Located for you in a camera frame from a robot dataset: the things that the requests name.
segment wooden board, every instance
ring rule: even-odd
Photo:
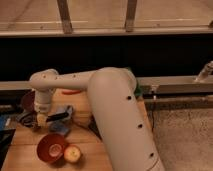
[[[61,90],[57,90],[53,99],[52,112],[57,106],[64,104],[74,107],[76,111],[75,118],[78,121],[82,120],[82,123],[87,123],[92,115],[85,92],[75,95],[62,95]],[[143,100],[140,99],[138,104],[146,123],[149,125]],[[92,131],[77,125],[71,126],[71,133],[66,139],[81,148],[83,158],[80,163],[71,165],[62,162],[58,165],[48,165],[40,161],[36,154],[36,147],[40,139],[46,134],[47,129],[45,128],[38,132],[32,132],[19,124],[2,171],[112,171],[103,143]]]

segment black wall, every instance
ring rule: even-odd
[[[213,34],[69,38],[1,38],[0,81],[28,80],[104,66],[131,67],[136,76],[195,75],[213,60]]]

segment apple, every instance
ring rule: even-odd
[[[64,151],[64,159],[70,163],[77,163],[81,155],[79,147],[73,144],[70,144]]]

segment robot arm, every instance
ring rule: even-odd
[[[87,90],[98,129],[114,171],[164,171],[164,167],[134,97],[136,79],[127,69],[58,75],[55,70],[35,73],[35,110],[50,110],[55,88]]]

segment red bowl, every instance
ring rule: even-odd
[[[66,146],[67,142],[61,134],[51,133],[39,142],[37,155],[46,163],[54,163],[63,156]]]

